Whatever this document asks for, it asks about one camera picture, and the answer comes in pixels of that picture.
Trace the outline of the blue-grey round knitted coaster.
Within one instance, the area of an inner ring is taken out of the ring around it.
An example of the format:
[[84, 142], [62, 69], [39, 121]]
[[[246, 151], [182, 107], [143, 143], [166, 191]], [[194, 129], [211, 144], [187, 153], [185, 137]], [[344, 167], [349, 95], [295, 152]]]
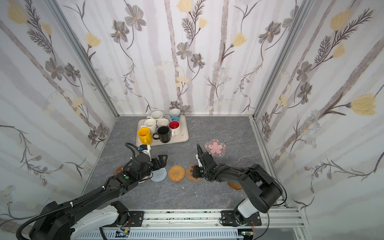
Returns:
[[162, 182], [167, 177], [167, 170], [166, 168], [161, 168], [159, 170], [152, 172], [151, 181], [155, 183]]

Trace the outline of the pink flower coaster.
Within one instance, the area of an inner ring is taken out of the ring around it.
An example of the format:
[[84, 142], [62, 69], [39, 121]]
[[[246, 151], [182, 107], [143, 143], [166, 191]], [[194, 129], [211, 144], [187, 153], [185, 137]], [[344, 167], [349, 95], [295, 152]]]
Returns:
[[224, 142], [220, 142], [218, 139], [212, 139], [210, 142], [205, 143], [205, 149], [213, 157], [223, 158], [227, 148], [227, 145]]

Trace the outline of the brown paw-shaped coaster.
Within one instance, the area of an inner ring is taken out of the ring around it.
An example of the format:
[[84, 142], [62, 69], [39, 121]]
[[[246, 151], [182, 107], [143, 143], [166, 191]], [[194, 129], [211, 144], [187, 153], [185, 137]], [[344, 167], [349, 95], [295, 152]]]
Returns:
[[190, 166], [189, 166], [189, 168], [186, 170], [186, 175], [187, 175], [187, 179], [188, 179], [188, 180], [197, 183], [197, 182], [199, 182], [199, 181], [201, 180], [201, 178], [195, 178], [195, 177], [193, 177], [194, 166], [196, 166], [196, 165], [190, 165]]

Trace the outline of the yellow mug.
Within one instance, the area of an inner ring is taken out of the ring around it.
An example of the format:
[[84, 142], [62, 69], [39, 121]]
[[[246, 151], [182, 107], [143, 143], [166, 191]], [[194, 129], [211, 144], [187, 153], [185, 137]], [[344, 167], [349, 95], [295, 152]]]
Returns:
[[151, 130], [147, 127], [142, 127], [138, 130], [138, 137], [143, 145], [150, 145], [153, 141]]

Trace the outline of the brown wooden round coaster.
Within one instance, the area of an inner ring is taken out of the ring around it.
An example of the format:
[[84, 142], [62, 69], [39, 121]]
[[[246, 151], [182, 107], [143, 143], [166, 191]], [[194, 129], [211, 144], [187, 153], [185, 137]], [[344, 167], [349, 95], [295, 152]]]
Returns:
[[117, 176], [117, 175], [120, 174], [123, 170], [124, 170], [124, 167], [123, 167], [123, 166], [117, 168], [116, 171], [115, 171], [115, 173], [114, 173], [114, 176]]
[[243, 187], [239, 184], [228, 183], [228, 185], [234, 190], [241, 190]]

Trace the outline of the white mug red inside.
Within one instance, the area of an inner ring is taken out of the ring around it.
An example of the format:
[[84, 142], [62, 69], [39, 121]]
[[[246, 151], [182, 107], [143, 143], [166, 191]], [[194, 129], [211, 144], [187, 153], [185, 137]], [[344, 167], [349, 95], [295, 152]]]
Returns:
[[169, 122], [169, 129], [172, 137], [179, 135], [181, 132], [180, 122], [176, 120]]

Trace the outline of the white woven round coaster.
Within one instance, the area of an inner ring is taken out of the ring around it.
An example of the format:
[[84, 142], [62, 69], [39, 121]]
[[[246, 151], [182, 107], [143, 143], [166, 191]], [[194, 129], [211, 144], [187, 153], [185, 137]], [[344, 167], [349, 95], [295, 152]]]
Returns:
[[143, 180], [139, 181], [139, 183], [144, 183], [145, 181], [150, 180], [151, 178], [152, 178], [152, 177], [146, 177], [146, 178], [144, 178]]

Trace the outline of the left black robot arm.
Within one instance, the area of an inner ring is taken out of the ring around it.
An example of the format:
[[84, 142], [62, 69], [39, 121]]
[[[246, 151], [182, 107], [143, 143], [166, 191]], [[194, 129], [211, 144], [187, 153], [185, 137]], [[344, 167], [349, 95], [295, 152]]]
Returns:
[[41, 214], [26, 221], [16, 231], [16, 238], [23, 240], [23, 230], [32, 225], [30, 240], [69, 240], [75, 236], [75, 224], [101, 205], [114, 200], [139, 185], [153, 171], [167, 165], [168, 155], [151, 158], [139, 152], [123, 166], [117, 175], [108, 177], [105, 183], [93, 191], [71, 201], [46, 205]]

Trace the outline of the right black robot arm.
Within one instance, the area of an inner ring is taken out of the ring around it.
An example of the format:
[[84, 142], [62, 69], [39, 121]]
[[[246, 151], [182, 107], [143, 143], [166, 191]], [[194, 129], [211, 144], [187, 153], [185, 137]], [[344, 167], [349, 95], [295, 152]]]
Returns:
[[198, 165], [194, 166], [193, 177], [204, 178], [209, 182], [237, 184], [246, 193], [246, 198], [232, 211], [222, 211], [220, 224], [226, 227], [245, 226], [252, 222], [257, 213], [266, 214], [285, 193], [280, 183], [270, 176], [260, 165], [235, 168], [217, 164], [209, 152], [197, 145]]

